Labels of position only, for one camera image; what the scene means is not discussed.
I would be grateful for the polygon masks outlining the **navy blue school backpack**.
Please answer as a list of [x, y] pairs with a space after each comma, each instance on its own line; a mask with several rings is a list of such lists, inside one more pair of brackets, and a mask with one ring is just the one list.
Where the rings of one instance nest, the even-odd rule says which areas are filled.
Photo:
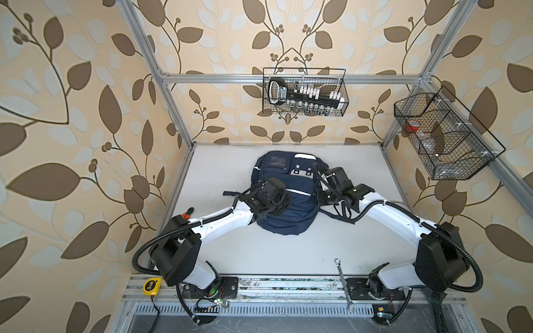
[[[329, 168], [321, 158], [312, 154], [287, 151], [270, 151], [258, 158], [251, 174], [251, 188], [245, 193], [234, 193], [239, 200], [251, 206], [254, 213], [253, 220], [263, 229], [281, 235], [299, 235], [305, 232], [319, 213], [343, 221], [339, 215], [334, 215], [319, 206], [316, 190], [319, 180], [316, 176], [316, 166]], [[255, 198], [261, 180], [277, 178], [281, 180], [291, 197], [291, 203], [280, 215], [267, 215], [263, 219], [256, 219], [255, 213], [260, 204]]]

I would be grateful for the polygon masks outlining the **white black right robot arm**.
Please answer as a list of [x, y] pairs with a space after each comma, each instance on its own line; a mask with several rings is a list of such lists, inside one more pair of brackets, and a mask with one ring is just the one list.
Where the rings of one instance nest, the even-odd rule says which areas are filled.
[[447, 332], [442, 310], [446, 290], [476, 293], [484, 284], [481, 268], [465, 250], [458, 228], [420, 218], [373, 188], [352, 184], [341, 167], [327, 169], [315, 163], [312, 172], [320, 182], [316, 189], [319, 205], [334, 206], [340, 219], [349, 224], [370, 216], [416, 248], [414, 259], [399, 264], [386, 262], [369, 273], [366, 288], [376, 300], [396, 289], [408, 290], [404, 303], [392, 317], [380, 314], [373, 319], [375, 323], [395, 323], [408, 306], [412, 292], [421, 289], [433, 307], [437, 331]]

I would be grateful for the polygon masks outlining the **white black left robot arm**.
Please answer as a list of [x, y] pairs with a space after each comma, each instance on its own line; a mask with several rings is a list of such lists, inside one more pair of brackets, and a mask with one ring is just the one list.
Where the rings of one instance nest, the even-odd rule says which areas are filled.
[[161, 234], [135, 252], [132, 267], [139, 273], [161, 277], [167, 286], [176, 287], [182, 308], [194, 323], [201, 325], [202, 320], [186, 305], [180, 284], [196, 287], [200, 299], [215, 307], [229, 306], [229, 301], [223, 298], [222, 278], [214, 266], [198, 261], [201, 246], [269, 214], [279, 215], [290, 203], [291, 197], [281, 180], [261, 180], [238, 194], [224, 210], [192, 220], [181, 215], [173, 217]]

